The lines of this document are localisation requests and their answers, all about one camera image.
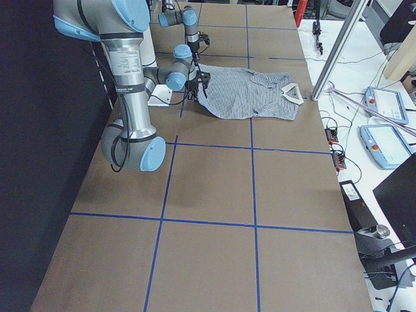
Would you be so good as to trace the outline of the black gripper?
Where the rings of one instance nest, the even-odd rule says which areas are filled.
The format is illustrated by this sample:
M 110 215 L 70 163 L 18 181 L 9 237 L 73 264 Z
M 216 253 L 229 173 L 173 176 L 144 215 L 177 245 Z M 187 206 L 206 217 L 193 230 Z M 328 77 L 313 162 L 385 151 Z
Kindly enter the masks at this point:
M 197 101 L 199 87 L 202 87 L 202 92 L 207 97 L 207 88 L 211 80 L 211 74 L 208 72 L 197 71 L 195 78 L 187 83 L 187 97 L 190 101 Z
M 206 49 L 211 45 L 209 35 L 204 32 L 195 34 L 191 40 L 191 52 L 193 54 L 199 54 L 200 43 L 203 42 L 206 45 Z

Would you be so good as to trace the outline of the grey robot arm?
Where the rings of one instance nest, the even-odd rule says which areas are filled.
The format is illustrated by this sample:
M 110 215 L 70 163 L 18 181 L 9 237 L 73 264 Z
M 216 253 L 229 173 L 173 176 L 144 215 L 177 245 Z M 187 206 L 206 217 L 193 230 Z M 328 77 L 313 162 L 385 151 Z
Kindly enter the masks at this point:
M 193 6 L 162 4 L 161 27 L 183 25 L 185 43 L 174 48 L 171 66 L 155 63 L 150 33 L 149 1 L 54 1 L 54 22 L 65 36 L 101 43 L 120 102 L 120 115 L 101 137 L 103 156 L 115 172 L 136 168 L 157 170 L 164 161 L 166 142 L 151 124 L 148 100 L 157 85 L 184 89 L 190 99 L 207 89 L 210 74 L 200 69 L 200 42 L 209 37 L 198 30 Z
M 162 1 L 161 12 L 158 13 L 159 25 L 161 27 L 183 25 L 185 43 L 190 47 L 192 55 L 199 60 L 200 43 L 203 42 L 209 47 L 209 35 L 199 31 L 198 15 L 193 6 L 185 5 L 181 8 L 176 5 L 179 5 L 177 1 Z

